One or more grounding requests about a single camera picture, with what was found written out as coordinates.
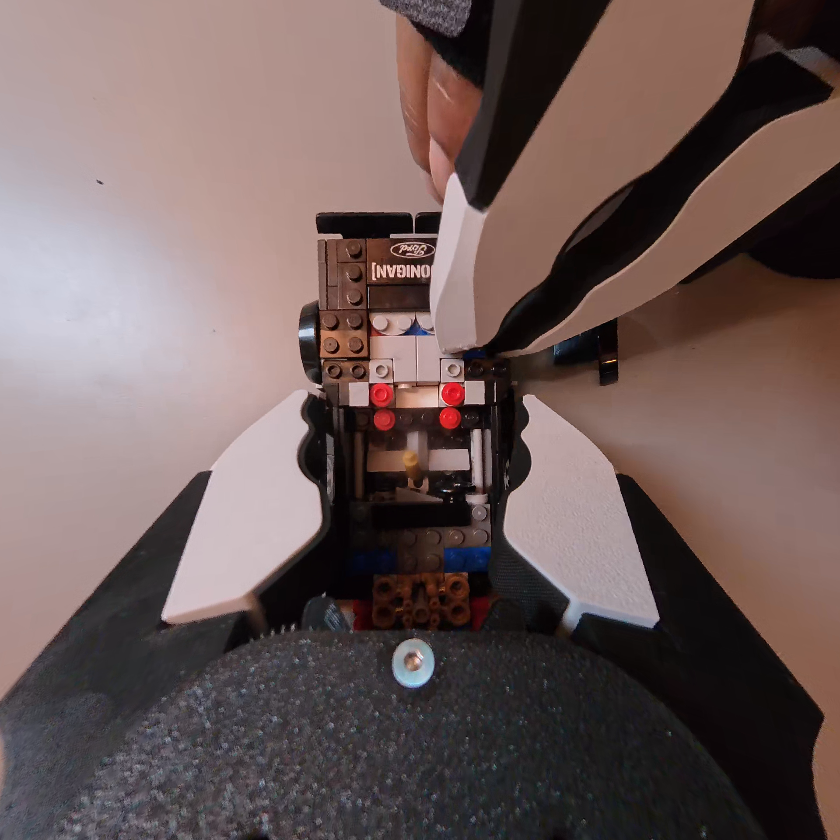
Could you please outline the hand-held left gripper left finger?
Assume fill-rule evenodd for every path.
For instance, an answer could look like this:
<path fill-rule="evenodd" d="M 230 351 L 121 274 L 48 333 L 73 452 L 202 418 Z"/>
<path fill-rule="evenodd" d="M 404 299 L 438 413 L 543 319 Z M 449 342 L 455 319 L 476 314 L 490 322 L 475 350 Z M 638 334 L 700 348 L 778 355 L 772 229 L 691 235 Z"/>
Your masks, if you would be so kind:
<path fill-rule="evenodd" d="M 192 623 L 245 613 L 268 625 L 259 601 L 322 528 L 320 490 L 305 475 L 305 390 L 247 428 L 220 455 L 188 535 L 161 620 Z"/>

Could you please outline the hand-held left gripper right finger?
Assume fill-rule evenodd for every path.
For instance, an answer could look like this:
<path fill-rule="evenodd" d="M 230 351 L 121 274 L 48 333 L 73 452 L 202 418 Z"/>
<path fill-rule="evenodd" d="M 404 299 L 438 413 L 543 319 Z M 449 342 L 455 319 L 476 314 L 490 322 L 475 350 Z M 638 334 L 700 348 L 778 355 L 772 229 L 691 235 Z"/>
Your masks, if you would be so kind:
<path fill-rule="evenodd" d="M 533 631 L 572 634 L 583 615 L 654 627 L 658 609 L 613 465 L 534 395 L 517 401 L 514 429 L 493 588 Z"/>

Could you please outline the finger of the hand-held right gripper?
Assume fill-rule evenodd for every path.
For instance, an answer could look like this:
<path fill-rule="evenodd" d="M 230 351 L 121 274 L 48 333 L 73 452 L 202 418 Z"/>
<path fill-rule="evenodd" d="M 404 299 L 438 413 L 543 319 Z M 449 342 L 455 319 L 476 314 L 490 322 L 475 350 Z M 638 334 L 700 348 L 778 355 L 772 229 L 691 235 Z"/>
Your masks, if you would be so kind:
<path fill-rule="evenodd" d="M 775 51 L 631 186 L 615 212 L 509 311 L 496 354 L 616 319 L 777 233 L 838 191 L 838 59 Z"/>
<path fill-rule="evenodd" d="M 487 344 L 595 210 L 718 101 L 751 1 L 612 1 L 494 201 L 447 183 L 430 303 L 442 350 Z"/>

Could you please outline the black wheel arch brick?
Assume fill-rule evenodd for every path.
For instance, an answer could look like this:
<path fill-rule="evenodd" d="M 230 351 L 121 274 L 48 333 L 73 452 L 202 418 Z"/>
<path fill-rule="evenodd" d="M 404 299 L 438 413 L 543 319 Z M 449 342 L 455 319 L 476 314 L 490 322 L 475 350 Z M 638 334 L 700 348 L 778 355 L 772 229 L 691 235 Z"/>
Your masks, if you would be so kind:
<path fill-rule="evenodd" d="M 555 365 L 597 363 L 600 385 L 618 379 L 617 319 L 605 322 L 553 346 Z"/>

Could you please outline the black toy brick car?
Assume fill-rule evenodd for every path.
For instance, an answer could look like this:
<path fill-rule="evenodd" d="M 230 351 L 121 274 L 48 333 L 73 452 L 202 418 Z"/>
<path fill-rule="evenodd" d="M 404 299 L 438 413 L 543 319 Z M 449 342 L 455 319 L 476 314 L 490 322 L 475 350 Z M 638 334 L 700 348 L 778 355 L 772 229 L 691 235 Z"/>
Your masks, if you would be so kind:
<path fill-rule="evenodd" d="M 508 484 L 509 364 L 439 348 L 439 214 L 320 213 L 318 298 L 299 320 L 318 387 L 335 550 L 328 594 L 362 631 L 477 631 Z"/>

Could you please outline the person's right forearm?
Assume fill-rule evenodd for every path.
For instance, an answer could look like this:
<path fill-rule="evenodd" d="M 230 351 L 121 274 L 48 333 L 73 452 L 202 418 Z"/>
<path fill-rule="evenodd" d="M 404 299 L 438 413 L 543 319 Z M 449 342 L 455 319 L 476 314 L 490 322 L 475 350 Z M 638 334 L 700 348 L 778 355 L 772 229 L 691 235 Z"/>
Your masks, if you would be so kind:
<path fill-rule="evenodd" d="M 786 276 L 836 279 L 838 222 L 839 166 L 835 165 L 681 283 L 703 277 L 739 254 Z"/>

